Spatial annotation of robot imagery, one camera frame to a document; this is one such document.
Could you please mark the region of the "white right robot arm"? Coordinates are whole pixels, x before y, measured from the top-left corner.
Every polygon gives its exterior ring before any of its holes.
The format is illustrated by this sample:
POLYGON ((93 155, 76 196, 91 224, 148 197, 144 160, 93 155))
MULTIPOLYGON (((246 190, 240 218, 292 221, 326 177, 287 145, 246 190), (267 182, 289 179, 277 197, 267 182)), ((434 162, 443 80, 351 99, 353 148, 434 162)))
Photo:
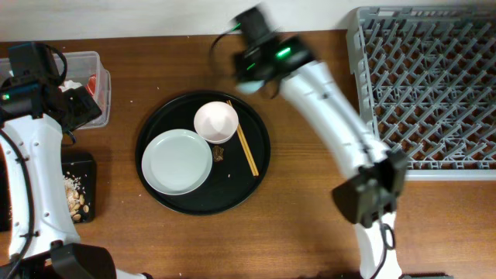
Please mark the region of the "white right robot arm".
POLYGON ((245 49, 233 57, 237 87, 253 94, 268 81, 308 121, 333 153, 345 181, 331 196, 353 225, 362 278, 400 278, 394 234, 398 197, 408 159, 381 142, 358 116, 329 72, 298 36, 243 35, 245 49))

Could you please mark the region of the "light blue cup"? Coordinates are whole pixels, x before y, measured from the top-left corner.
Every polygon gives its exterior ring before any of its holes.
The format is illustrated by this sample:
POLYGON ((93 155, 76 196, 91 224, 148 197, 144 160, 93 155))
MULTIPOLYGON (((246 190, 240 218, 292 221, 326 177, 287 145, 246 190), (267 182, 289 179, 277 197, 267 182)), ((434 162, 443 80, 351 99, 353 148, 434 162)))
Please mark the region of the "light blue cup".
POLYGON ((264 81, 244 81, 236 85, 236 90, 244 95, 253 95, 265 85, 264 81))

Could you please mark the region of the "white tissue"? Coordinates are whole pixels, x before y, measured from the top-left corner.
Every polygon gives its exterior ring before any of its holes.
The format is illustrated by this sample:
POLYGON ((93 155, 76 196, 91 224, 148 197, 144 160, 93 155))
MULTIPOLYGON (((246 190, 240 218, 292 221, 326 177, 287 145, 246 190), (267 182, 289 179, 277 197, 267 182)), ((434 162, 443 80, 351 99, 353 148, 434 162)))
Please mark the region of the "white tissue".
POLYGON ((72 81, 72 80, 68 80, 68 81, 64 81, 62 85, 59 86, 59 89, 62 91, 62 92, 66 92, 70 89, 77 89, 77 88, 80 88, 82 87, 82 84, 79 83, 79 82, 75 82, 75 81, 72 81))

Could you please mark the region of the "red strawberry snack wrapper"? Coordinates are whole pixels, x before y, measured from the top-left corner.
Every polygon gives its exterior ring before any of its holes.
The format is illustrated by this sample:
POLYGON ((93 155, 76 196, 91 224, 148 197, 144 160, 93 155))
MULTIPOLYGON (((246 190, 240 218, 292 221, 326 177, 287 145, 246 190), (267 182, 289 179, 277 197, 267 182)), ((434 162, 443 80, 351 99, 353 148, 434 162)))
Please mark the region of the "red strawberry snack wrapper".
POLYGON ((87 92, 92 96, 92 98, 94 98, 97 89, 97 76, 95 74, 90 76, 90 78, 88 79, 88 83, 85 85, 85 88, 87 92))

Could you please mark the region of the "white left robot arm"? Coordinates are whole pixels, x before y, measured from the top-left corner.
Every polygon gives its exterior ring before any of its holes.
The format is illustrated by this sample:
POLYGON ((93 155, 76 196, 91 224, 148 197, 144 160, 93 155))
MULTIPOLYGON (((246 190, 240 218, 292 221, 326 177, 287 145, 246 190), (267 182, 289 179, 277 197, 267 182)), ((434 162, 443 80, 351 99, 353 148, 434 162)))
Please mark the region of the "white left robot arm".
POLYGON ((14 76, 1 87, 1 149, 12 206, 5 278, 130 278, 109 251, 81 243, 61 166, 63 134, 101 115, 83 87, 61 91, 52 74, 14 76))

